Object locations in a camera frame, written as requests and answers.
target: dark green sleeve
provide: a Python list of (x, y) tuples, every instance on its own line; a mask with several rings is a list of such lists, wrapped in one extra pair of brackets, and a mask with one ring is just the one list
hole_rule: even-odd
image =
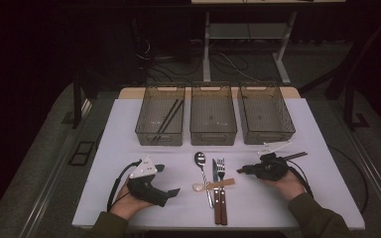
[(94, 226), (81, 238), (122, 238), (128, 228), (128, 221), (111, 213), (102, 211)]
[(294, 198), (289, 209), (299, 222), (305, 238), (353, 237), (342, 216), (322, 208), (307, 193)]

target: metal spoon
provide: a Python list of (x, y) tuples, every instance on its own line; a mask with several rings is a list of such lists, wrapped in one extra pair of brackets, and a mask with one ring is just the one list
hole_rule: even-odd
[(203, 171), (203, 166), (205, 165), (205, 155), (202, 152), (196, 152), (196, 154), (194, 154), (194, 162), (198, 167), (200, 167), (200, 170), (202, 171), (203, 184), (205, 185), (206, 195), (208, 196), (209, 207), (213, 208), (214, 202), (212, 201), (211, 194), (209, 193), (205, 172)]

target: fork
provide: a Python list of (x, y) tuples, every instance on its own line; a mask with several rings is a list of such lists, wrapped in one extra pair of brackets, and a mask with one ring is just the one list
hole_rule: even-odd
[[(218, 158), (217, 160), (217, 174), (221, 181), (225, 176), (224, 158)], [(220, 189), (220, 204), (221, 204), (221, 225), (227, 225), (227, 209), (225, 205), (225, 190), (224, 186)]]

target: tabletop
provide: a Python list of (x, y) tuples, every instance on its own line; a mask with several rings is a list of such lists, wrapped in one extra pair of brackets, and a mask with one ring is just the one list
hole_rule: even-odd
[[(191, 113), (188, 97), (185, 100), (183, 145), (140, 146), (135, 126), (142, 99), (136, 98), (136, 93), (131, 96), (134, 95), (131, 92), (143, 90), (126, 89), (120, 93), (121, 99), (115, 100), (72, 225), (91, 227), (99, 212), (105, 210), (111, 187), (120, 172), (132, 162), (151, 157), (155, 164), (166, 166), (156, 174), (152, 185), (163, 191), (181, 190), (178, 196), (167, 201), (165, 207), (153, 206), (140, 211), (130, 220), (130, 229), (280, 230), (298, 227), (287, 209), (287, 201), (274, 188), (254, 176), (236, 171), (242, 166), (259, 163), (257, 152), (262, 147), (243, 143), (236, 101), (238, 133), (233, 146), (191, 145), (190, 131), (187, 130)], [(308, 103), (298, 94), (290, 95), (293, 97), (286, 97), (285, 101), (296, 133), (291, 139), (292, 144), (278, 151), (277, 155), (284, 157), (307, 152), (307, 156), (294, 159), (294, 162), (308, 177), (316, 201), (339, 213), (350, 229), (364, 229), (364, 220), (327, 149)], [(226, 188), (227, 226), (214, 224), (214, 212), (208, 206), (206, 193), (192, 189), (194, 183), (202, 182), (200, 169), (193, 161), (193, 155), (199, 151), (207, 158), (204, 170), (209, 180), (212, 180), (211, 159), (219, 157), (225, 159), (225, 179), (235, 179), (235, 185)]]

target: knife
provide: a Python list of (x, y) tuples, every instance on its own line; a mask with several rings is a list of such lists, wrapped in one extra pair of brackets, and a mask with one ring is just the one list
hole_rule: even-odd
[[(212, 159), (212, 180), (218, 182), (217, 164), (215, 159)], [(214, 189), (214, 213), (215, 224), (221, 224), (221, 203), (219, 201), (219, 188)]]

